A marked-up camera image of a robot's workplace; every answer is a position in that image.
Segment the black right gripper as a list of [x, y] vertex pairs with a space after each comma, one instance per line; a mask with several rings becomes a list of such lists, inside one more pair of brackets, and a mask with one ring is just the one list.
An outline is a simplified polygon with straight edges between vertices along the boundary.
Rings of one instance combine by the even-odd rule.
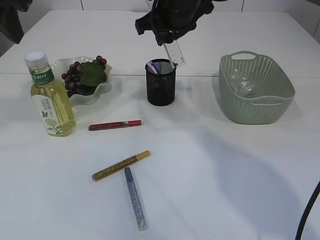
[[214, 10], [212, 0], [155, 0], [149, 13], [135, 21], [139, 35], [153, 31], [159, 46], [171, 44], [174, 34], [192, 31], [197, 21]]

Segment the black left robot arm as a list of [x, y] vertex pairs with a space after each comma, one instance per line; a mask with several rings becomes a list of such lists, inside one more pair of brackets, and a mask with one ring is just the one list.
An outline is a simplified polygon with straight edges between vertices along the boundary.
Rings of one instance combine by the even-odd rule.
[[14, 44], [24, 36], [18, 11], [27, 12], [32, 0], [0, 0], [0, 32]]

